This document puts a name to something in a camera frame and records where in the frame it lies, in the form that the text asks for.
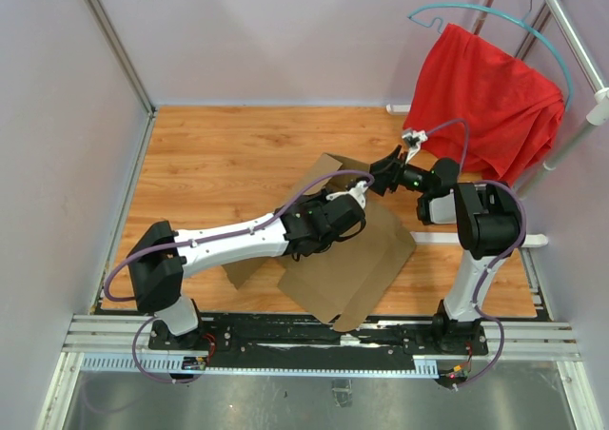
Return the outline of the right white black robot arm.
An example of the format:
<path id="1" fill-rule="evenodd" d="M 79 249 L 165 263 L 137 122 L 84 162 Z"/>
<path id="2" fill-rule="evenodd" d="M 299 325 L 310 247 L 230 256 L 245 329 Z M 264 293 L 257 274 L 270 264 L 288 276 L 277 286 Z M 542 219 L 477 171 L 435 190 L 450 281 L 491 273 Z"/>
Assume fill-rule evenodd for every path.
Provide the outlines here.
<path id="1" fill-rule="evenodd" d="M 483 355 L 488 348 L 481 326 L 482 302 L 498 269 L 524 241 L 521 207 L 504 183 L 460 183 L 460 164 L 450 158 L 440 158 L 429 170 L 410 165 L 406 158 L 396 147 L 371 164 L 372 191 L 383 196 L 402 186 L 419 192 L 419 221 L 454 224 L 462 259 L 431 323 L 402 328 L 404 351 Z"/>

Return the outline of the brown cardboard box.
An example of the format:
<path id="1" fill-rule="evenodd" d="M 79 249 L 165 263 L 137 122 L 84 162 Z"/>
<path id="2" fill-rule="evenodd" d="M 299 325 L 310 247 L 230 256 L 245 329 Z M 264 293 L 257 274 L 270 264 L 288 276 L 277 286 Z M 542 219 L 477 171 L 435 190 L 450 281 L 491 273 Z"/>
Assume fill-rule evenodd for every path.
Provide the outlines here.
<path id="1" fill-rule="evenodd" d="M 366 226 L 352 239 L 298 262 L 284 256 L 278 288 L 337 332 L 357 329 L 372 313 L 416 249 L 411 233 L 388 208 L 367 197 Z"/>

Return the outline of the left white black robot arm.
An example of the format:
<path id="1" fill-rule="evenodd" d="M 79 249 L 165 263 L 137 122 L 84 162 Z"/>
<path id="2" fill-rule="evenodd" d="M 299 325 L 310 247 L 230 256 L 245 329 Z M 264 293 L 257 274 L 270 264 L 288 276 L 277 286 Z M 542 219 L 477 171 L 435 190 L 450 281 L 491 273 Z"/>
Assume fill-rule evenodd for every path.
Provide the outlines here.
<path id="1" fill-rule="evenodd" d="M 366 197 L 353 191 L 304 195 L 250 222 L 203 230 L 175 230 L 168 221 L 150 226 L 128 255 L 137 309 L 160 320 L 181 348 L 203 340 L 204 327 L 183 280 L 209 268 L 257 258 L 297 260 L 323 253 L 365 227 Z"/>

